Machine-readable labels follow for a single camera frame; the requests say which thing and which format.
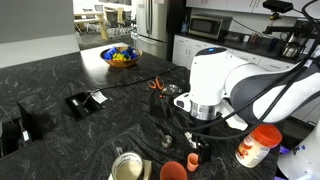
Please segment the fruit bowl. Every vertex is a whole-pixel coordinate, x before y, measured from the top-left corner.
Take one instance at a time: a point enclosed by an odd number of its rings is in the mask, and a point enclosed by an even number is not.
[[[117,47],[118,52],[122,52],[124,50],[128,49],[128,46],[121,46]],[[106,49],[100,53],[100,57],[105,60],[106,63],[108,63],[112,67],[117,67],[117,68],[126,68],[130,67],[136,64],[136,62],[140,59],[142,55],[142,51],[139,49],[134,48],[136,51],[139,52],[138,57],[130,59],[130,60],[107,60],[105,59],[105,53],[108,52],[110,49]]]

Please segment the floor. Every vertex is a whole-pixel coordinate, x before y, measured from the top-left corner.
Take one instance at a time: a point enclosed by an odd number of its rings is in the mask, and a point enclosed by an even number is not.
[[[130,34],[114,36],[113,31],[111,31],[109,35],[110,39],[108,41],[102,40],[100,33],[95,32],[94,30],[90,30],[88,34],[82,33],[80,37],[82,40],[82,45],[79,45],[80,50],[86,50],[119,42],[134,46],[134,42],[130,37]],[[282,145],[288,149],[294,148],[299,144],[299,142],[301,142],[310,134],[313,128],[314,126],[306,124],[303,121],[299,121],[294,118],[287,118],[282,133]]]

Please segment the pill bottle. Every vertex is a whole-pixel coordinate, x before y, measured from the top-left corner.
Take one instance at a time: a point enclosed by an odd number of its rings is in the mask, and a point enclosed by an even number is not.
[[[236,158],[245,167],[253,168],[259,164],[282,140],[277,127],[261,124],[241,142],[236,150]]]

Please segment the kettle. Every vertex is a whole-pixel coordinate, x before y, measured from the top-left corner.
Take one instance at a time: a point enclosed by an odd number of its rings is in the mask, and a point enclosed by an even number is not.
[[[289,42],[284,46],[281,55],[287,58],[294,58],[299,55],[300,51],[300,44],[298,42]]]

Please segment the table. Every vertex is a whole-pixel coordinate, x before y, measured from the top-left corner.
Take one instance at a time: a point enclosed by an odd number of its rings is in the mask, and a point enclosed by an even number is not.
[[[104,40],[108,40],[108,35],[107,35],[107,30],[105,26],[105,20],[104,20],[104,13],[103,12],[77,12],[73,14],[75,17],[81,17],[81,16],[90,16],[94,15],[97,16],[98,18],[95,19],[74,19],[75,24],[83,24],[83,23],[93,23],[93,22],[98,22],[99,27],[100,27],[100,33],[101,33],[101,38]]]
[[[188,91],[190,71],[146,52],[132,68],[113,68],[99,57],[102,50],[112,46],[0,69],[0,108],[15,119],[20,116],[16,102],[21,103],[43,134],[43,140],[0,159],[0,177],[108,179],[113,161],[126,151],[152,161],[152,180],[159,179],[160,169],[168,161],[186,166],[187,155],[193,150],[172,120],[187,125],[188,114],[176,109],[171,120],[150,114],[151,91],[146,80],[161,74],[165,83]],[[104,87],[115,88],[102,91],[108,98],[102,103],[103,109],[77,121],[65,98]],[[10,121],[2,112],[0,120]],[[164,133],[173,137],[171,148],[161,146],[153,122],[160,123]],[[215,135],[231,133],[234,130],[224,124],[212,127]],[[200,165],[195,173],[188,172],[189,178],[273,179],[278,150],[272,149],[255,168],[245,168],[234,155],[241,141],[212,141],[211,162]]]

